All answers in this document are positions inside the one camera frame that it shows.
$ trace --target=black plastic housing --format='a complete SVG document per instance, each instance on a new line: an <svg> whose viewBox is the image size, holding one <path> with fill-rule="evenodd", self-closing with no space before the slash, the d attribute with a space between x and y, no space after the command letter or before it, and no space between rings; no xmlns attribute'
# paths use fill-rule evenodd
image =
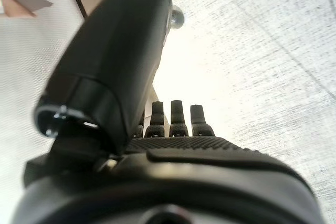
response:
<svg viewBox="0 0 336 224"><path fill-rule="evenodd" d="M49 79L34 112L39 131L89 122L105 134L103 148L121 154L143 113L171 11L171 0L103 0Z"/></svg>

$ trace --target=black plastic part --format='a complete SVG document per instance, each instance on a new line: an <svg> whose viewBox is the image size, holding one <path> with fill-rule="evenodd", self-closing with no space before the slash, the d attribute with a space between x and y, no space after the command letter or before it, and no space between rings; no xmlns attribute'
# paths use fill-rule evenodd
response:
<svg viewBox="0 0 336 224"><path fill-rule="evenodd" d="M133 154L109 173L67 173L36 181L27 188L13 224L99 223L159 204L218 213L223 222L323 223L313 194L288 174L152 162L145 154Z"/></svg>
<svg viewBox="0 0 336 224"><path fill-rule="evenodd" d="M164 137L163 103L153 102L150 125L146 129L145 137Z"/></svg>
<svg viewBox="0 0 336 224"><path fill-rule="evenodd" d="M164 137L164 126L149 125L146 129L145 137Z"/></svg>
<svg viewBox="0 0 336 224"><path fill-rule="evenodd" d="M190 114L193 136L215 136L211 126L205 122L203 107L201 105L192 105L190 107Z"/></svg>
<svg viewBox="0 0 336 224"><path fill-rule="evenodd" d="M136 128L136 132L133 135L133 138L142 138L143 137L143 126L138 125Z"/></svg>
<svg viewBox="0 0 336 224"><path fill-rule="evenodd" d="M67 48L35 110L41 133L65 108L121 154L136 131L170 27L171 0L103 0Z"/></svg>
<svg viewBox="0 0 336 224"><path fill-rule="evenodd" d="M152 103L151 125L164 125L163 102Z"/></svg>
<svg viewBox="0 0 336 224"><path fill-rule="evenodd" d="M53 170L46 165L47 159L48 153L35 157L26 163L23 174L23 184L25 188L36 180L53 174Z"/></svg>
<svg viewBox="0 0 336 224"><path fill-rule="evenodd" d="M182 101L175 100L171 102L171 124L185 123Z"/></svg>
<svg viewBox="0 0 336 224"><path fill-rule="evenodd" d="M188 136L188 128L184 123L182 101L176 100L171 103L171 125L169 136Z"/></svg>

